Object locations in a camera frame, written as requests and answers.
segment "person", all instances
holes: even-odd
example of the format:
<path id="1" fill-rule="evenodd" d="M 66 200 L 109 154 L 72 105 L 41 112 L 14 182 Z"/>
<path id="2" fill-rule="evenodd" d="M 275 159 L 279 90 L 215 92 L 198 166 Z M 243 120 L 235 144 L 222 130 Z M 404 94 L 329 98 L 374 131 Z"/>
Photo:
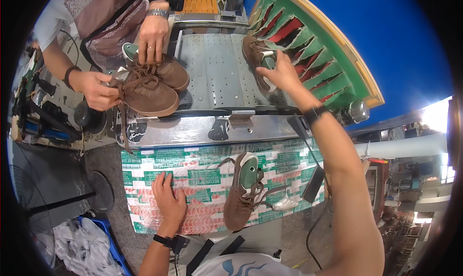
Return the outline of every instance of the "person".
<path id="1" fill-rule="evenodd" d="M 277 51 L 276 68 L 268 70 L 262 67 L 257 72 L 267 77 L 281 90 L 286 91 L 292 100 L 304 112 L 322 103 L 316 99 L 299 81 L 297 73 L 288 55 Z M 362 163 L 352 141 L 336 119 L 329 113 L 322 113 L 311 125 L 311 131 L 324 159 L 324 168 L 329 174 L 328 184 L 333 197 L 333 258 L 329 268 L 317 271 L 317 276 L 379 276 L 384 268 L 384 247 L 378 228 L 374 222 L 368 188 Z M 170 183 L 172 174 L 158 175 L 152 184 L 154 196 L 163 216 L 157 235 L 174 237 L 185 215 L 187 204 L 183 191 L 175 199 Z M 262 226 L 272 222 L 251 226 L 216 243 L 194 270 L 193 276 L 220 275 L 303 275 L 299 270 L 286 267 L 273 258 L 272 239 L 263 242 L 262 234 L 254 233 L 257 239 L 249 238 L 251 229 L 262 231 Z M 219 256 L 224 248 L 237 237 L 243 235 L 247 247 L 237 252 Z M 178 256 L 178 275 L 185 275 L 185 263 L 188 263 L 200 250 L 199 237 L 185 236 L 189 243 Z M 217 244 L 224 242 L 220 249 Z M 140 267 L 140 276 L 175 275 L 170 249 L 153 241 L 149 246 Z"/>
<path id="2" fill-rule="evenodd" d="M 102 72 L 125 65 L 122 45 L 139 32 L 139 61 L 160 61 L 169 24 L 166 17 L 146 15 L 149 9 L 168 10 L 163 0 L 50 0 L 40 14 L 34 36 L 44 63 L 56 78 L 84 94 L 89 107 L 104 111 L 121 102 L 118 90 L 102 85 L 111 76 Z M 59 34 L 82 40 L 80 50 L 96 71 L 80 71 L 58 45 Z"/>

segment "wristwatch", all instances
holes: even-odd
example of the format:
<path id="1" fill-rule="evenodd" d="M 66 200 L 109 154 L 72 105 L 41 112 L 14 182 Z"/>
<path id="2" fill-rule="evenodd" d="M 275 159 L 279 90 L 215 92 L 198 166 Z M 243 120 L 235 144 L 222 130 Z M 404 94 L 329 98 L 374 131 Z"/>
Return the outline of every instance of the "wristwatch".
<path id="1" fill-rule="evenodd" d="M 155 8 L 155 9 L 149 9 L 146 13 L 146 15 L 155 15 L 155 16 L 161 16 L 161 17 L 164 17 L 166 19 L 169 18 L 169 12 L 166 11 L 166 10 L 163 10 L 163 9 L 158 9 L 158 8 Z"/>
<path id="2" fill-rule="evenodd" d="M 321 117 L 321 114 L 323 112 L 329 111 L 325 105 L 322 105 L 320 107 L 312 108 L 309 111 L 304 112 L 304 117 L 311 126 L 314 122 L 317 121 Z"/>

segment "woman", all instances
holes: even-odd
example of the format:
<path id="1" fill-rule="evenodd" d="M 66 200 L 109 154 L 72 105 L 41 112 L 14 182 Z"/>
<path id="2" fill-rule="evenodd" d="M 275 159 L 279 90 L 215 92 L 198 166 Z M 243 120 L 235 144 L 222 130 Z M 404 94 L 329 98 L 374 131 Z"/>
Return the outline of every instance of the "woman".
<path id="1" fill-rule="evenodd" d="M 104 111 L 120 103 L 118 90 L 102 85 L 102 71 L 124 65 L 122 45 L 139 34 L 139 60 L 159 61 L 169 30 L 166 16 L 147 15 L 169 9 L 163 0 L 50 0 L 34 27 L 48 70 L 67 87 L 84 94 L 89 106 Z M 81 71 L 58 45 L 57 36 L 79 37 L 80 50 L 93 71 Z"/>

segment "brown suede shoe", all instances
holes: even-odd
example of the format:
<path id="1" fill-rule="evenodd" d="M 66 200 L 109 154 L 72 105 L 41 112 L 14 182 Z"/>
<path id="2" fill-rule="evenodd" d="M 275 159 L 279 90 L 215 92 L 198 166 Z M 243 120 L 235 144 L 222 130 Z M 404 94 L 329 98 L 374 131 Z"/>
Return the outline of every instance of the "brown suede shoe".
<path id="1" fill-rule="evenodd" d="M 257 67 L 261 67 L 263 59 L 263 52 L 273 51 L 263 41 L 258 40 L 256 37 L 248 35 L 243 38 L 243 55 L 246 61 L 252 66 L 252 72 L 258 81 L 258 86 L 265 92 L 273 92 L 276 89 L 269 80 L 256 72 Z"/>
<path id="2" fill-rule="evenodd" d="M 145 63 L 126 70 L 120 68 L 109 82 L 109 87 L 119 90 L 122 103 L 118 105 L 121 116 L 121 133 L 127 152 L 132 153 L 125 128 L 125 104 L 145 116 L 168 116 L 177 110 L 178 94 L 155 76 L 156 65 Z"/>
<path id="3" fill-rule="evenodd" d="M 248 222 L 254 207 L 260 204 L 272 207 L 269 203 L 262 201 L 265 196 L 286 189 L 286 185 L 271 189 L 261 196 L 264 191 L 261 182 L 263 172 L 258 168 L 258 158 L 252 152 L 243 152 L 238 155 L 236 161 L 227 157 L 218 166 L 229 161 L 235 164 L 235 171 L 233 183 L 225 201 L 224 221 L 229 230 L 239 231 Z"/>
<path id="4" fill-rule="evenodd" d="M 138 63 L 138 53 L 133 56 L 133 62 Z M 159 82 L 164 83 L 168 87 L 180 93 L 187 89 L 190 84 L 190 76 L 188 72 L 178 63 L 175 57 L 163 54 L 163 59 L 158 62 L 149 62 L 156 67 L 155 75 L 159 78 Z"/>

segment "person's hand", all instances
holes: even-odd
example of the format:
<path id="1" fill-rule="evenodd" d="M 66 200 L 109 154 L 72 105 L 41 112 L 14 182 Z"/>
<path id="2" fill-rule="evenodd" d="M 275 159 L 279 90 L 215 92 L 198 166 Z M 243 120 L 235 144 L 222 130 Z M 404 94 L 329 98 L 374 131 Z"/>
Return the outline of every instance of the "person's hand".
<path id="1" fill-rule="evenodd" d="M 90 108 L 99 111 L 105 111 L 119 104 L 119 91 L 117 88 L 111 88 L 102 85 L 102 82 L 109 82 L 111 75 L 100 72 L 85 72 L 73 70 L 69 74 L 69 84 L 74 91 L 81 92 Z"/>
<path id="2" fill-rule="evenodd" d="M 148 15 L 144 19 L 140 27 L 138 44 L 138 60 L 140 63 L 162 60 L 164 42 L 166 41 L 168 31 L 169 22 L 166 18 Z"/>
<path id="3" fill-rule="evenodd" d="M 294 89 L 302 86 L 294 66 L 291 64 L 291 59 L 285 53 L 277 50 L 276 66 L 274 70 L 269 70 L 265 67 L 258 67 L 258 74 L 267 77 L 270 82 L 283 91 L 291 93 Z"/>
<path id="4" fill-rule="evenodd" d="M 164 180 L 165 175 L 165 172 L 156 175 L 156 179 L 151 184 L 151 188 L 154 193 L 156 204 L 164 218 L 161 224 L 177 231 L 187 211 L 187 200 L 182 189 L 178 190 L 178 199 L 174 198 L 170 186 L 172 173 L 169 173 Z"/>

